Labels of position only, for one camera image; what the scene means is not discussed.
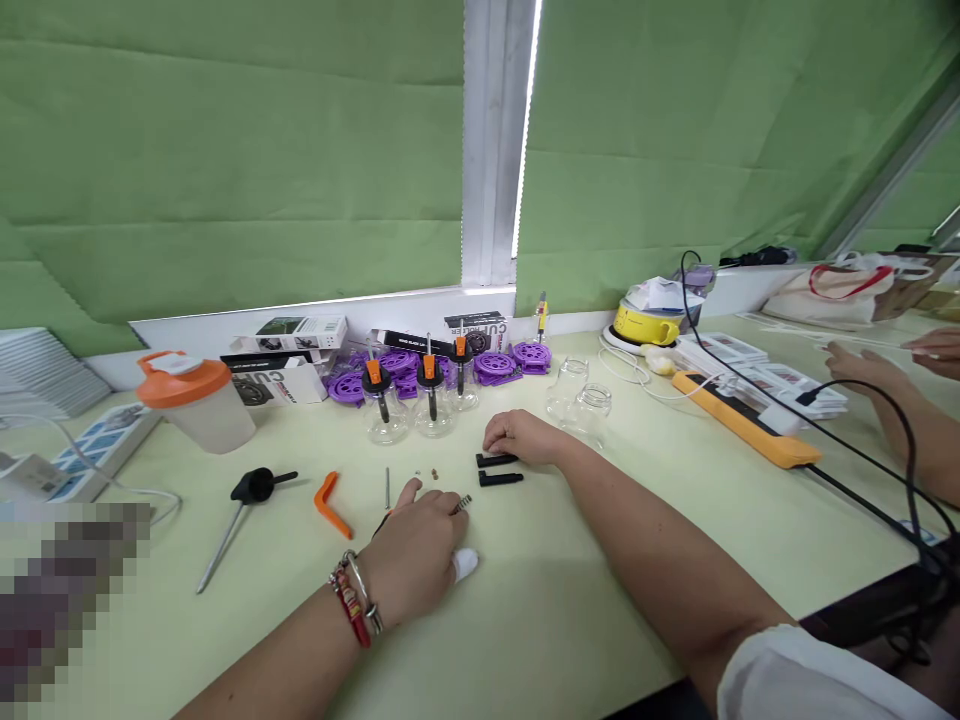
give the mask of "yellow cup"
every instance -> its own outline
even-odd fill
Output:
[[[636,343],[669,345],[680,335],[683,315],[651,315],[637,310],[625,300],[620,303],[613,329],[620,337]]]

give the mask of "bracelet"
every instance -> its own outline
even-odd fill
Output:
[[[337,597],[340,598],[340,604],[343,605],[344,612],[347,613],[347,620],[350,621],[353,634],[357,636],[361,647],[370,647],[370,634],[363,622],[363,608],[360,607],[360,602],[357,600],[357,593],[350,587],[350,580],[347,578],[347,571],[342,561],[330,573],[330,585]]]
[[[377,604],[370,600],[367,594],[367,586],[363,583],[363,576],[360,574],[360,566],[357,565],[357,554],[353,550],[347,550],[343,554],[341,565],[350,564],[353,568],[353,574],[357,576],[357,583],[360,585],[360,594],[363,595],[363,601],[367,604],[366,618],[373,623],[373,634],[379,635],[383,632],[383,620],[380,619],[380,611],[377,610]]]

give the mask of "yellow power strip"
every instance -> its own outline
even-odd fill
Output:
[[[704,381],[699,373],[680,372],[673,376],[673,386],[687,394]],[[716,392],[716,385],[708,383],[702,390],[690,396],[717,420],[739,435],[767,460],[779,467],[790,469],[818,462],[823,453],[795,437],[777,435],[770,428],[757,422],[757,411],[737,398],[728,398]]]

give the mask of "table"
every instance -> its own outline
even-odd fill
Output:
[[[911,316],[870,332],[902,342],[929,322]],[[827,356],[810,340],[765,333],[732,316],[704,326],[828,379]],[[677,680],[681,670],[611,575],[558,473],[524,468],[526,480],[517,485],[477,484],[474,455],[487,420],[514,407],[542,416],[544,391],[568,353],[589,356],[591,381],[613,391],[610,459],[701,527],[794,617],[914,562],[911,546],[879,522],[808,473],[776,468],[693,402],[658,401],[617,380],[596,360],[595,334],[550,344],[551,376],[484,388],[480,407],[442,440],[411,433],[396,447],[374,447],[358,411],[330,401],[255,411],[256,436],[225,456],[203,453],[161,423],[120,479],[176,491],[184,507],[154,528],[122,592],[110,597],[109,612],[99,614],[82,651],[56,685],[45,687],[44,702],[30,706],[30,716],[170,717],[313,592],[347,547],[365,544],[383,516],[388,465],[394,500],[418,470],[425,490],[473,496],[466,544],[479,551],[481,564],[435,615],[399,629],[368,654],[332,716],[600,718]],[[960,411],[960,383],[908,365],[908,353],[884,352],[929,397]],[[654,380],[655,392],[672,390],[667,380]],[[851,397],[850,412],[828,426],[892,463],[869,403]],[[114,396],[69,426],[82,430],[108,405],[129,401],[129,394]],[[907,517],[898,483],[827,438],[812,431],[805,437],[824,451],[824,469],[894,517]],[[0,447],[50,457],[61,443],[52,431],[30,428],[0,432]],[[259,466],[297,470],[301,479],[247,511],[210,586],[197,596],[232,513],[229,492]],[[331,470],[340,473],[331,503],[353,527],[352,542],[313,507]],[[137,498],[114,488],[102,497],[131,499]],[[949,512],[960,522],[960,514]],[[944,531],[932,511],[921,505],[920,513],[924,527]]]

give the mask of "hand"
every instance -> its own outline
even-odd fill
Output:
[[[579,442],[526,410],[494,415],[487,423],[483,449],[516,455],[530,465],[555,465],[560,451]]]
[[[960,380],[960,328],[939,328],[904,343],[913,361],[937,375]]]
[[[470,517],[464,510],[451,515],[460,502],[457,493],[431,490],[416,500],[422,486],[419,478],[407,482],[390,517],[358,556],[384,629],[430,613],[456,579],[453,551]]]
[[[835,342],[827,345],[827,350],[832,356],[827,360],[827,367],[834,380],[860,380],[876,385],[888,393],[914,387],[903,370],[875,352],[864,350],[860,355],[854,355]],[[844,387],[862,395],[872,394],[870,389],[863,385]]]

